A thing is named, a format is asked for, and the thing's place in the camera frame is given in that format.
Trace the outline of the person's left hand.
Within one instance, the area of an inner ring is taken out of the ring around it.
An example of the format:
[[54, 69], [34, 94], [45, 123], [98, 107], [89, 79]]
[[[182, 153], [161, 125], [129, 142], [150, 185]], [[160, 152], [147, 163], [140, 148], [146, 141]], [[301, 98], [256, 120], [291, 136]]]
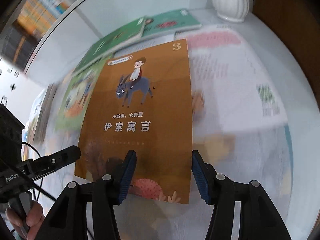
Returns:
[[29, 226], [30, 229], [27, 235], [24, 236], [21, 232], [23, 220], [21, 220], [20, 217], [18, 217], [18, 215], [11, 208], [6, 209], [5, 214], [16, 232], [18, 232], [18, 234], [23, 239], [27, 240], [34, 240], [36, 238], [36, 235], [45, 219], [42, 205], [38, 202], [33, 201], [33, 207], [31, 208], [25, 219], [25, 223], [27, 224], [27, 226]]

